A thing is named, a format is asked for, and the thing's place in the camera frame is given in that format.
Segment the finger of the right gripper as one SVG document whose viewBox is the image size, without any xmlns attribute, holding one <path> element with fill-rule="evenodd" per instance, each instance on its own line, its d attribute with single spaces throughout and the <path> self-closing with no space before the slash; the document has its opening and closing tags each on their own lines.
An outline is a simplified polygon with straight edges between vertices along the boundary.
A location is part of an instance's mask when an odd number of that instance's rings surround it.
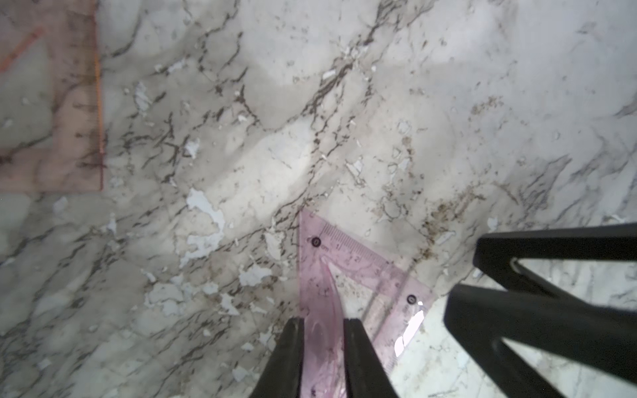
<svg viewBox="0 0 637 398">
<path fill-rule="evenodd" d="M 506 345 L 557 354 L 636 383 L 636 314 L 579 300 L 456 285 L 444 324 L 508 397 L 561 393 Z"/>
<path fill-rule="evenodd" d="M 506 290 L 574 300 L 520 260 L 635 261 L 636 225 L 489 233 L 477 240 L 474 267 Z"/>
</svg>

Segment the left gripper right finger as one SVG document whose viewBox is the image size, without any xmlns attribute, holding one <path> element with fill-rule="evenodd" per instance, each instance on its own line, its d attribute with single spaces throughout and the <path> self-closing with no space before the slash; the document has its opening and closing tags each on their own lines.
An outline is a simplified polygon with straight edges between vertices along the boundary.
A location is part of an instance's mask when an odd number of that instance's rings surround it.
<svg viewBox="0 0 637 398">
<path fill-rule="evenodd" d="M 343 320 L 347 397 L 398 398 L 360 319 Z"/>
</svg>

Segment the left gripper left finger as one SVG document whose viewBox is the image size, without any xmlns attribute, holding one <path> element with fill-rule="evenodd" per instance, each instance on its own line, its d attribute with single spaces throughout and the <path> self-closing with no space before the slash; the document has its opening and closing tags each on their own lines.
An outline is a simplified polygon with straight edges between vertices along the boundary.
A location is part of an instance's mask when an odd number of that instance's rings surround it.
<svg viewBox="0 0 637 398">
<path fill-rule="evenodd" d="M 290 318 L 250 398 L 298 398 L 304 364 L 305 320 Z"/>
</svg>

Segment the pink triangle ruler small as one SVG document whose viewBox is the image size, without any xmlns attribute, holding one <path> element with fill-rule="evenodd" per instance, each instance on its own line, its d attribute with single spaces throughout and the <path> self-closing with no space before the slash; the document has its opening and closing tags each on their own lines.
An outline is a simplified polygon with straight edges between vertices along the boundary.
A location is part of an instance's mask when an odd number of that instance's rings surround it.
<svg viewBox="0 0 637 398">
<path fill-rule="evenodd" d="M 416 336 L 436 295 L 319 215 L 299 213 L 300 312 L 305 354 L 300 395 L 343 397 L 343 303 L 332 271 L 371 294 L 363 325 L 385 372 Z"/>
</svg>

